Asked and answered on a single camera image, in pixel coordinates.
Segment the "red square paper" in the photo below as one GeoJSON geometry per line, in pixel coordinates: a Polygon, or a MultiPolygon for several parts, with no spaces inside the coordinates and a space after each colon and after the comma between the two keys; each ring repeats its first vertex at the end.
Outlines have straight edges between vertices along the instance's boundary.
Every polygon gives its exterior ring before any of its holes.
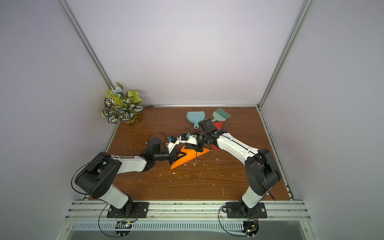
{"type": "MultiPolygon", "coordinates": [[[[217,128],[217,130],[220,130],[223,126],[223,121],[221,122],[215,122],[213,123],[214,126],[217,128]]],[[[215,152],[218,150],[218,147],[215,145],[215,144],[211,144],[211,146],[213,147],[213,149],[215,150],[215,152]]]]}

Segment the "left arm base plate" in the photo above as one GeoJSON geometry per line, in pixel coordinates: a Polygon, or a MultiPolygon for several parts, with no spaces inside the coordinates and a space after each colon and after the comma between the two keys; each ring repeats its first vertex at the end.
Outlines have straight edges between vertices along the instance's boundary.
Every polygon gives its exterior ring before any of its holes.
{"type": "Polygon", "coordinates": [[[110,206],[107,218],[146,218],[148,209],[148,202],[128,201],[121,209],[110,206]]]}

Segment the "orange square paper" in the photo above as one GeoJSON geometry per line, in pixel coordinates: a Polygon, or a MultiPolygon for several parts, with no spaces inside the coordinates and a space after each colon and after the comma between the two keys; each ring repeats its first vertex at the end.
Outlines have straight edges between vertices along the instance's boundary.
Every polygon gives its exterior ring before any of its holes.
{"type": "Polygon", "coordinates": [[[201,157],[202,155],[208,154],[210,152],[209,149],[204,148],[204,151],[201,153],[196,152],[193,149],[186,149],[186,147],[181,148],[181,152],[187,153],[187,155],[181,159],[178,159],[173,165],[171,165],[171,170],[186,164],[187,162],[196,159],[197,157],[201,157]]]}

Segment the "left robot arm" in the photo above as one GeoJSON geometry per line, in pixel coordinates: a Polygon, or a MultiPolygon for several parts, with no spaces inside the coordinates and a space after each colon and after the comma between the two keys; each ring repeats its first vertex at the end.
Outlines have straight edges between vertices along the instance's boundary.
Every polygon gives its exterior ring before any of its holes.
{"type": "Polygon", "coordinates": [[[91,198],[102,200],[109,204],[112,210],[118,210],[128,216],[133,211],[133,200],[113,185],[116,176],[130,172],[146,172],[157,161],[175,163],[187,155],[176,149],[181,143],[186,142],[172,138],[165,145],[161,139],[152,138],[147,142],[147,148],[134,157],[117,157],[101,152],[76,175],[74,183],[91,198]]]}

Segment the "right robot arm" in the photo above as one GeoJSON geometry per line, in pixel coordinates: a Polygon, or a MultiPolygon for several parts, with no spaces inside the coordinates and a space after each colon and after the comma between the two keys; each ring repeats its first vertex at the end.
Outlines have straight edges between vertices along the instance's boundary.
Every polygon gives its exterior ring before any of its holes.
{"type": "Polygon", "coordinates": [[[236,210],[244,217],[252,216],[266,193],[282,179],[273,154],[266,148],[259,150],[241,142],[224,129],[217,129],[210,118],[200,121],[199,126],[203,133],[192,135],[197,140],[196,150],[202,150],[207,144],[213,145],[228,152],[245,166],[249,187],[240,198],[236,210]]]}

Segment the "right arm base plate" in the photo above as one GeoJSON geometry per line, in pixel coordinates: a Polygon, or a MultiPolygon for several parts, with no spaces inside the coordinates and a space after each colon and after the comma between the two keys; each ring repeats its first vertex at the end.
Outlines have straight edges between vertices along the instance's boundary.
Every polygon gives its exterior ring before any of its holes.
{"type": "Polygon", "coordinates": [[[227,202],[222,211],[227,214],[227,218],[229,219],[266,219],[268,217],[264,203],[257,203],[255,207],[248,208],[240,202],[227,202]]]}

